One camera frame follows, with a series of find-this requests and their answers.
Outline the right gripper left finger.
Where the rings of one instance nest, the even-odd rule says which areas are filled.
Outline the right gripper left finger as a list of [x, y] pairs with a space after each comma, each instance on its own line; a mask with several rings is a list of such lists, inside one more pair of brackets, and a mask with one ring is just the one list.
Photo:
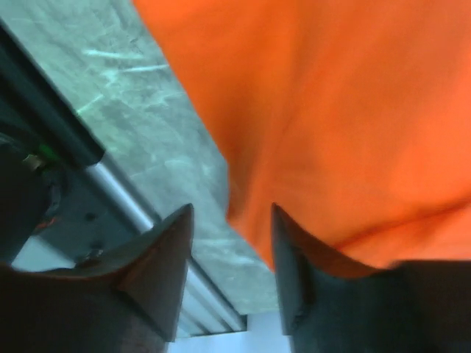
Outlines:
[[164, 340], [118, 296], [120, 271], [88, 260], [27, 272], [1, 266], [3, 352], [161, 352]]

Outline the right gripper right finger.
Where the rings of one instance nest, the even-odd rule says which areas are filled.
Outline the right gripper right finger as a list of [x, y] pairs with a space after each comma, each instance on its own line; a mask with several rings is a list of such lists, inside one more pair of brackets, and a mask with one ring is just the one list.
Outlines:
[[412, 260], [380, 270], [272, 206], [283, 332], [293, 352], [468, 352], [470, 263]]

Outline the orange t-shirt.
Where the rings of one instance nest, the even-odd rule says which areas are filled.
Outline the orange t-shirt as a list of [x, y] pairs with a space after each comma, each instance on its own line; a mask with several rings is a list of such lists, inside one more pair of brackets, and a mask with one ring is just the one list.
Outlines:
[[231, 226], [271, 208], [384, 268], [470, 258], [468, 1], [136, 1], [228, 164]]

